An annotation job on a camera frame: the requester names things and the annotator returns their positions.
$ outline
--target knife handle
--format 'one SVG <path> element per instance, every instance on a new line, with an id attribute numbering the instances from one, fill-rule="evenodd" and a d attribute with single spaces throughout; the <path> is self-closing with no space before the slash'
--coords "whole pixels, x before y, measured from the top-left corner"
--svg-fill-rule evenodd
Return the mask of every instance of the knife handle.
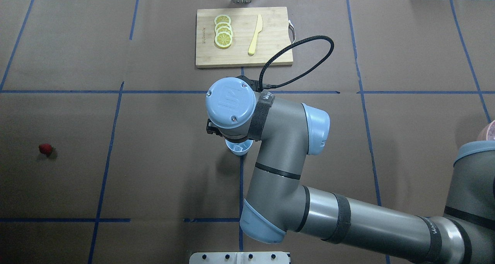
<path id="1" fill-rule="evenodd" d="M 249 55 L 254 55 L 256 52 L 256 44 L 258 43 L 258 33 L 254 33 L 253 39 L 251 40 L 251 44 L 249 45 L 249 49 L 247 50 L 247 53 Z"/>

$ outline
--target knife blade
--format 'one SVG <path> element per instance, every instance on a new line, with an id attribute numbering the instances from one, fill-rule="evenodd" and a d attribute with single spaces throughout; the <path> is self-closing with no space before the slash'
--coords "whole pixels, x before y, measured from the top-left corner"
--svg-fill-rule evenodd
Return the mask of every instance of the knife blade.
<path id="1" fill-rule="evenodd" d="M 256 44 L 258 43 L 258 34 L 263 30 L 263 18 L 261 15 L 258 15 L 258 19 L 256 20 L 256 28 L 254 28 L 253 39 L 251 40 L 251 44 L 249 45 L 249 49 L 247 53 L 249 55 L 254 55 L 256 52 Z"/>

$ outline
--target blue cup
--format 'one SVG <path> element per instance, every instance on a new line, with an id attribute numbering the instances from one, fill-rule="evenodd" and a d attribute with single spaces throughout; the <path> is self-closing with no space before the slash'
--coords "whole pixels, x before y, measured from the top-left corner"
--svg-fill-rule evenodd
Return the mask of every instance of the blue cup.
<path id="1" fill-rule="evenodd" d="M 253 140 L 248 139 L 242 143 L 232 143 L 225 139 L 225 144 L 227 144 L 227 147 L 235 155 L 246 155 L 251 145 L 253 145 Z"/>

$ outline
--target wooden cutting board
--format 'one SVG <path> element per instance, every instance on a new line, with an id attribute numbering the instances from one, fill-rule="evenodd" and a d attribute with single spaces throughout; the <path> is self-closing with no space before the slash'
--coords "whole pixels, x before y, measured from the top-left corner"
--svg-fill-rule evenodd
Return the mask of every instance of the wooden cutting board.
<path id="1" fill-rule="evenodd" d="M 249 56 L 258 14 L 263 18 L 263 30 L 258 34 L 256 53 Z M 221 49 L 215 45 L 215 17 L 228 15 L 232 19 L 232 45 Z M 274 54 L 290 45 L 286 7 L 198 10 L 196 19 L 196 67 L 226 68 L 263 66 Z M 292 50 L 272 65 L 292 65 Z"/>

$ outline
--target lemon slice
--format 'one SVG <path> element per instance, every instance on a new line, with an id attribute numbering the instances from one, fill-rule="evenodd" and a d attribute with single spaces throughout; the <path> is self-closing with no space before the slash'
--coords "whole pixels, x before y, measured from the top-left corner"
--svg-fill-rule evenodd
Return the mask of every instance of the lemon slice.
<path id="1" fill-rule="evenodd" d="M 227 33 L 230 33 L 230 35 L 233 35 L 232 28 L 230 28 L 228 26 L 221 26 L 220 28 L 217 29 L 217 31 L 215 31 L 215 34 L 218 34 L 221 32 L 227 32 Z"/>
<path id="2" fill-rule="evenodd" d="M 215 24 L 219 24 L 220 22 L 226 22 L 228 24 L 232 23 L 232 19 L 228 15 L 219 15 L 215 17 Z"/>
<path id="3" fill-rule="evenodd" d="M 215 36 L 215 44 L 220 48 L 228 48 L 232 44 L 232 35 L 220 32 Z"/>
<path id="4" fill-rule="evenodd" d="M 218 28 L 220 27 L 229 27 L 230 29 L 232 29 L 232 27 L 230 26 L 230 24 L 228 24 L 227 22 L 218 22 L 216 25 L 215 25 L 215 31 L 218 30 Z"/>

